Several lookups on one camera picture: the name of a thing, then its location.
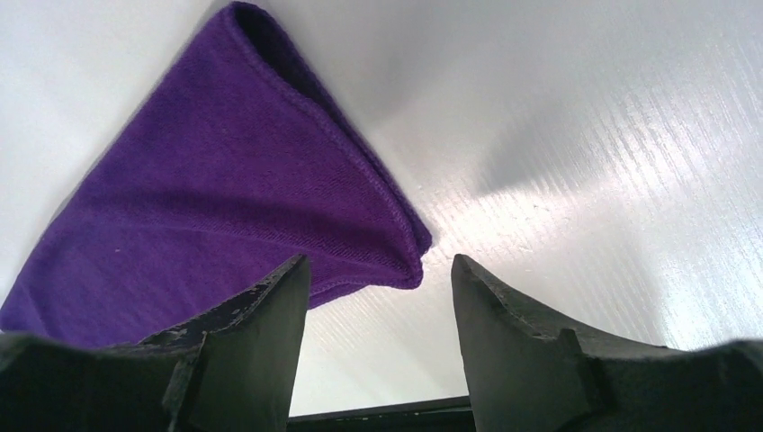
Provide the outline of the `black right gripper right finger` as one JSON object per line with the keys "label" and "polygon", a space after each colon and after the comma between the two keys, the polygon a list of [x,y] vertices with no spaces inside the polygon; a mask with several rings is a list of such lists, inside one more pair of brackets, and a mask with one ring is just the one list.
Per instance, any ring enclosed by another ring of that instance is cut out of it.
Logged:
{"label": "black right gripper right finger", "polygon": [[479,431],[759,431],[762,345],[653,346],[573,319],[474,259],[452,264]]}

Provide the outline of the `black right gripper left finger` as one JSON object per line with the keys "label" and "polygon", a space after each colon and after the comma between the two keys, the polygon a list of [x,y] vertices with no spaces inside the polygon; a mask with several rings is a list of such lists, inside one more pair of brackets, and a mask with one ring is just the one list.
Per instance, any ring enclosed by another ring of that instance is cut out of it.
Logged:
{"label": "black right gripper left finger", "polygon": [[310,290],[294,256],[253,287],[135,345],[1,337],[4,431],[283,431]]}

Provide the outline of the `purple towel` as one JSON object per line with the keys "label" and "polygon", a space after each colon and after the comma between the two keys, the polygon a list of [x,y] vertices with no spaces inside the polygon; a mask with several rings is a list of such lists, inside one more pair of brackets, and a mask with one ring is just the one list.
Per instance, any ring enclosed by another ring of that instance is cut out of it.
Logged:
{"label": "purple towel", "polygon": [[310,260],[310,305],[412,289],[431,234],[265,10],[187,45],[40,236],[5,332],[137,342]]}

